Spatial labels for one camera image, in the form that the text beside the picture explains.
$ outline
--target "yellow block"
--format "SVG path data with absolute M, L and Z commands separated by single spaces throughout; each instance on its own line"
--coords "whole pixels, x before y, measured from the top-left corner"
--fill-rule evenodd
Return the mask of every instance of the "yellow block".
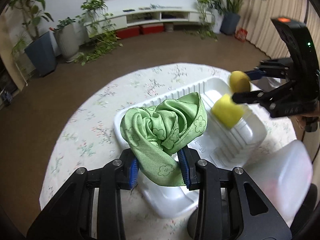
M 229 86 L 232 93 L 250 92 L 250 78 L 242 71 L 233 71 L 229 77 Z
M 232 101 L 230 95 L 225 94 L 211 108 L 211 113 L 227 128 L 231 129 L 244 115 L 244 110 L 241 105 L 236 105 Z

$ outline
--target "silver bolt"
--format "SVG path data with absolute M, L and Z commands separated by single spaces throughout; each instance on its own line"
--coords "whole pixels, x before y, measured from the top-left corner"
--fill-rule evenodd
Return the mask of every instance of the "silver bolt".
M 241 175 L 243 173 L 243 169 L 240 167 L 235 168 L 235 173 Z
M 120 165 L 122 164 L 122 161 L 119 160 L 119 159 L 116 159 L 116 160 L 114 160 L 114 161 L 112 162 L 112 164 L 113 164 L 114 166 L 120 166 Z
M 78 168 L 78 169 L 76 170 L 76 173 L 79 174 L 79 175 L 84 174 L 84 173 L 85 173 L 85 168 Z
M 272 103 L 272 104 L 270 105 L 270 109 L 273 110 L 273 109 L 275 109 L 275 108 L 276 108 L 276 104 L 275 104 L 275 103 Z
M 206 160 L 199 160 L 198 161 L 198 164 L 200 165 L 200 166 L 206 166 L 208 163 L 207 163 L 207 161 Z

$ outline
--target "red box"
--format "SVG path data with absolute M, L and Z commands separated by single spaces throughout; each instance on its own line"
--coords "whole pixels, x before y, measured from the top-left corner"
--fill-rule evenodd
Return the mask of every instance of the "red box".
M 132 26 L 129 28 L 121 29 L 116 31 L 117 37 L 121 39 L 126 39 L 134 36 L 140 35 L 139 26 Z
M 164 26 L 163 23 L 144 24 L 140 25 L 140 30 L 142 34 L 161 33 L 164 31 Z

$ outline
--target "brown floor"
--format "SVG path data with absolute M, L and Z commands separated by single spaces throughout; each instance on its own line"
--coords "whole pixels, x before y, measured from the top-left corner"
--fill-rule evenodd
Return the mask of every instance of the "brown floor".
M 267 56 L 250 43 L 219 35 L 201 40 L 159 33 L 123 40 L 123 47 L 95 62 L 59 64 L 56 71 L 32 80 L 0 111 L 0 203 L 24 234 L 40 212 L 38 198 L 47 163 L 64 125 L 93 93 L 132 71 L 176 62 L 250 70 Z

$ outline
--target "floral tablecloth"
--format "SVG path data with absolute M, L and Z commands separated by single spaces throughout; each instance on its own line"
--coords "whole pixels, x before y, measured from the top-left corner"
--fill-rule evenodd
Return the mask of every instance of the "floral tablecloth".
M 227 82 L 229 75 L 216 67 L 178 63 L 138 70 L 107 84 L 73 114 L 59 136 L 41 190 L 41 209 L 78 167 L 101 168 L 120 156 L 113 132 L 113 118 L 118 111 L 210 76 Z M 249 162 L 296 139 L 288 118 L 270 119 L 265 109 L 257 105 L 250 108 L 263 121 L 268 135 Z M 159 218 L 143 199 L 139 186 L 132 192 L 122 191 L 121 198 L 128 240 L 191 239 L 186 229 L 191 213 L 173 219 Z

